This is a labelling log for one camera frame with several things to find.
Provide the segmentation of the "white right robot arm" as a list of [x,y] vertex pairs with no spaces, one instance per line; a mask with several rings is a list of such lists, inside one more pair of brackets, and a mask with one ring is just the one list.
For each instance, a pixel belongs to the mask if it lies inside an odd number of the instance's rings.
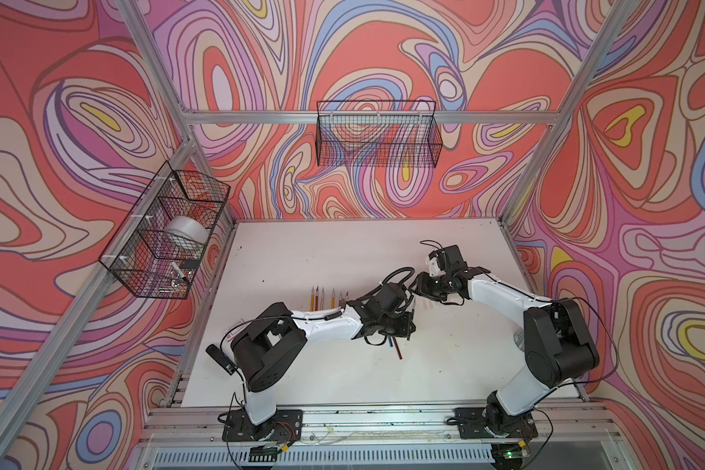
[[458,295],[501,313],[522,331],[525,365],[487,399],[486,418],[495,423],[521,416],[565,382],[599,366],[597,345],[574,300],[538,297],[507,284],[487,268],[472,268],[458,246],[428,255],[428,270],[417,276],[420,297],[440,304]]

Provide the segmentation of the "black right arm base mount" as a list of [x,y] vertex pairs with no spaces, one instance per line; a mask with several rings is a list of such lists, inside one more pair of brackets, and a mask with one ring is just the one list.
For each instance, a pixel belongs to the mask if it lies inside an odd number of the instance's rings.
[[462,440],[499,439],[529,442],[539,436],[531,411],[511,416],[501,407],[497,391],[491,392],[484,407],[458,407],[445,421],[456,426]]

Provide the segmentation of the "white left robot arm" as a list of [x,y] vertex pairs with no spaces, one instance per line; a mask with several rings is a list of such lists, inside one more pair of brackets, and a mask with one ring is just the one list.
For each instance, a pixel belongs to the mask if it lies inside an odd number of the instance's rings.
[[270,305],[230,343],[231,358],[244,379],[244,409],[252,425],[274,417],[274,387],[305,346],[376,335],[407,338],[415,331],[412,302],[405,286],[388,282],[327,311],[304,313],[291,311],[284,303]]

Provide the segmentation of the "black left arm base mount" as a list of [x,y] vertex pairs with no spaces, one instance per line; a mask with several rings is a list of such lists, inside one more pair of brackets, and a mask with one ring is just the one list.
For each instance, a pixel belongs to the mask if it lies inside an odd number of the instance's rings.
[[246,391],[244,401],[231,399],[227,412],[217,417],[223,426],[222,439],[232,443],[294,444],[302,438],[303,409],[278,407],[272,389],[260,393]]

